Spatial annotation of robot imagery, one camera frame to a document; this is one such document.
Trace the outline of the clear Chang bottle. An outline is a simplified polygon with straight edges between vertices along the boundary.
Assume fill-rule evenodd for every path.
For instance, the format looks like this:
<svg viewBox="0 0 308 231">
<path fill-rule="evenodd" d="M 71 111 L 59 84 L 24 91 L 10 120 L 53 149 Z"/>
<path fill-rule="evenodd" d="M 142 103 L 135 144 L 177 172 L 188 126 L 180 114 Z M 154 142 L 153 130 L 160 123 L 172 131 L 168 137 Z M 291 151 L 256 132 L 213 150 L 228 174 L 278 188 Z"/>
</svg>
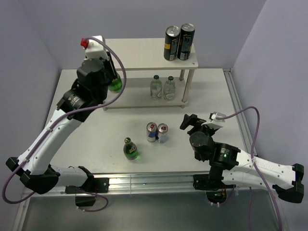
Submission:
<svg viewBox="0 0 308 231">
<path fill-rule="evenodd" d="M 175 81 L 173 76 L 169 76 L 163 86 L 163 97 L 167 101 L 172 101 L 175 97 Z"/>
<path fill-rule="evenodd" d="M 154 78 L 150 83 L 150 96 L 153 100 L 160 100 L 161 93 L 162 93 L 162 82 L 159 79 L 159 75 L 154 75 Z"/>
</svg>

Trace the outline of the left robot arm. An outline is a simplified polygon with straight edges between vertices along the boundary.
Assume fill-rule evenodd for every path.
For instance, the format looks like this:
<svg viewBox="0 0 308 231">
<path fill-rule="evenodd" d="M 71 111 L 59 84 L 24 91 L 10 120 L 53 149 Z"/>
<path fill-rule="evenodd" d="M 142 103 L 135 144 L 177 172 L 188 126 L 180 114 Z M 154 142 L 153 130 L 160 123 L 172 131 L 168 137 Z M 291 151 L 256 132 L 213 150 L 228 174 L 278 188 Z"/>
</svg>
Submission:
<svg viewBox="0 0 308 231">
<path fill-rule="evenodd" d="M 85 167 L 62 168 L 50 164 L 52 158 L 89 115 L 102 104 L 112 81 L 118 77 L 112 57 L 86 59 L 77 69 L 77 78 L 60 101 L 46 128 L 29 149 L 19 157 L 10 157 L 6 166 L 32 191 L 45 194 L 55 186 L 75 186 L 89 192 L 94 176 Z"/>
</svg>

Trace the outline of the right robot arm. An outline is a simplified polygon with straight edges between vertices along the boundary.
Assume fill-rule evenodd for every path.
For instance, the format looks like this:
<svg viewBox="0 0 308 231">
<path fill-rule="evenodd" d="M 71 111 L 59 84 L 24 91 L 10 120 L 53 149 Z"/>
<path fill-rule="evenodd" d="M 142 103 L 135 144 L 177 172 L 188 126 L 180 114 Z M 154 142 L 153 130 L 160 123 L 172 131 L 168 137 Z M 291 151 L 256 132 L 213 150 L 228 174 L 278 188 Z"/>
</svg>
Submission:
<svg viewBox="0 0 308 231">
<path fill-rule="evenodd" d="M 213 135 L 223 127 L 223 115 L 214 112 L 209 121 L 197 115 L 185 114 L 181 130 L 188 126 L 189 142 L 198 161 L 207 161 L 210 171 L 193 176 L 193 187 L 202 191 L 218 191 L 232 186 L 256 187 L 274 190 L 284 201 L 299 204 L 304 197 L 304 166 L 283 165 L 257 156 L 221 142 L 215 142 Z"/>
</svg>

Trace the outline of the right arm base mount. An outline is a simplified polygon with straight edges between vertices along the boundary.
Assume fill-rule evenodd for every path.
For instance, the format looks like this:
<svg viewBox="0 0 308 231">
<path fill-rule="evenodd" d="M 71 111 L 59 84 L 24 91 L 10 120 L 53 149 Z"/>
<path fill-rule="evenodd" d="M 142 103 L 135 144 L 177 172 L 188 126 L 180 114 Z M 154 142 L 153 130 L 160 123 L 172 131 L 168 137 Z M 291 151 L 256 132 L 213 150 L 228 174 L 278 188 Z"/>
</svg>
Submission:
<svg viewBox="0 0 308 231">
<path fill-rule="evenodd" d="M 235 184 L 226 184 L 221 174 L 194 174 L 193 187 L 205 191 L 208 203 L 220 208 L 226 204 L 235 191 Z"/>
</svg>

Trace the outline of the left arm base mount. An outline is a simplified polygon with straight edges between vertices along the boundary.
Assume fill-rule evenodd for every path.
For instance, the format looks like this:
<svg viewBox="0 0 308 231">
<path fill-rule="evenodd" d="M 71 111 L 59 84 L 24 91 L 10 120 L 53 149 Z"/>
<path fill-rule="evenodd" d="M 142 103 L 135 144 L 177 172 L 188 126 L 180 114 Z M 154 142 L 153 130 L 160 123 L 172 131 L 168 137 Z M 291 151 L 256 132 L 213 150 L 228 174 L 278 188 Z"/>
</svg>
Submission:
<svg viewBox="0 0 308 231">
<path fill-rule="evenodd" d="M 66 186 L 65 194 L 75 195 L 75 205 L 87 209 L 94 206 L 101 196 L 98 194 L 107 193 L 109 190 L 109 178 L 94 178 L 89 186 Z"/>
</svg>

